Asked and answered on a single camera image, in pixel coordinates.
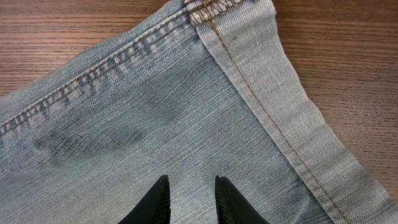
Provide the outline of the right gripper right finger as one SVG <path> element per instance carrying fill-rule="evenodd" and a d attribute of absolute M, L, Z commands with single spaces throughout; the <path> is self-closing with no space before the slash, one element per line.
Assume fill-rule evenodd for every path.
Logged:
<path fill-rule="evenodd" d="M 269 224 L 227 177 L 215 177 L 219 224 Z"/>

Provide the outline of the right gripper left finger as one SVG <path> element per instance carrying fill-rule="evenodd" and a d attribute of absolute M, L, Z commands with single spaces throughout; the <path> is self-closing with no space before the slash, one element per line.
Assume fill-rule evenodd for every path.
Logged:
<path fill-rule="evenodd" d="M 162 175 L 118 224 L 169 224 L 170 215 L 169 177 Z"/>

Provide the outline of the light blue denim shorts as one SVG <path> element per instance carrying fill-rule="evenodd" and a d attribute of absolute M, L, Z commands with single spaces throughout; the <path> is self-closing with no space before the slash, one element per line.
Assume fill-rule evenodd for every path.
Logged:
<path fill-rule="evenodd" d="M 1 222 L 118 223 L 162 175 L 170 223 L 227 177 L 269 223 L 396 223 L 308 98 L 272 1 L 170 1 L 1 98 Z"/>

